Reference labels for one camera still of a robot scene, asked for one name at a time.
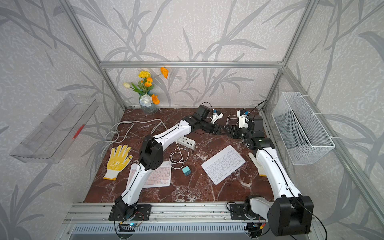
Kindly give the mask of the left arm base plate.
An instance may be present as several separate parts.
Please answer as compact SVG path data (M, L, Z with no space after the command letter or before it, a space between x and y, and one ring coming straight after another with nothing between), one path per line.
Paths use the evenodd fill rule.
M148 221L151 214L152 205L138 204L129 207L118 207L113 205L110 212L109 221Z

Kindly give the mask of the teal USB charger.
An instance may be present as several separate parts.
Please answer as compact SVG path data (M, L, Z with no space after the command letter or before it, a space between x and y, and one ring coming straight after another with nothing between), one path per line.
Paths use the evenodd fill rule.
M192 173L191 169L188 166L182 168L182 171L185 176L189 176Z

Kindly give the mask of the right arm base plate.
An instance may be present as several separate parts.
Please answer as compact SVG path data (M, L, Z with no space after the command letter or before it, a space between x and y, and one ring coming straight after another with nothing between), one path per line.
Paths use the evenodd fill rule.
M265 221L263 217L258 214L253 213L252 211L246 210L244 204L238 204L235 202L229 202L226 204L226 208L231 215L231 220L250 220L262 222Z

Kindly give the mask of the white power strip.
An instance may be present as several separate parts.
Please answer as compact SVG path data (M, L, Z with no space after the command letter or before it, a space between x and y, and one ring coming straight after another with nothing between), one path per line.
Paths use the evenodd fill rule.
M190 138L187 138L187 137L181 137L179 138L176 143L184 146L184 147L187 147L189 149L194 149L195 146L196 146L196 141L195 140L192 140Z

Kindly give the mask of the white wireless keyboard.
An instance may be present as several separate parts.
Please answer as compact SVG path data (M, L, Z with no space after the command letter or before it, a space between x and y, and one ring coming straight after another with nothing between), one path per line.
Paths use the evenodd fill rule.
M245 163L245 159L231 146L221 150L202 164L211 181L218 185Z

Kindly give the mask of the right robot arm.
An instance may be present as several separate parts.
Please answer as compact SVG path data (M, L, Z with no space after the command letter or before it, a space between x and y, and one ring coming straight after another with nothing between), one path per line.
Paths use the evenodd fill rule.
M244 216L249 220L264 219L276 236L306 235L312 223L313 201L303 196L284 170L273 141L265 137L263 120L252 120L247 127L225 126L230 138L240 139L251 150L250 158L257 163L260 174L271 185L274 200L249 196L244 201Z

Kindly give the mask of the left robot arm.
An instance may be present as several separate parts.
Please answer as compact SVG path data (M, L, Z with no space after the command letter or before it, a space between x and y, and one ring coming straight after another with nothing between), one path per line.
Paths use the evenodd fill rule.
M163 151L172 143L195 130L203 130L212 135L227 133L224 126L216 123L223 117L221 111L200 105L191 116L184 117L178 124L165 132L145 137L139 156L139 169L124 192L115 200L109 221L124 221L135 213L140 193L151 173L164 161Z

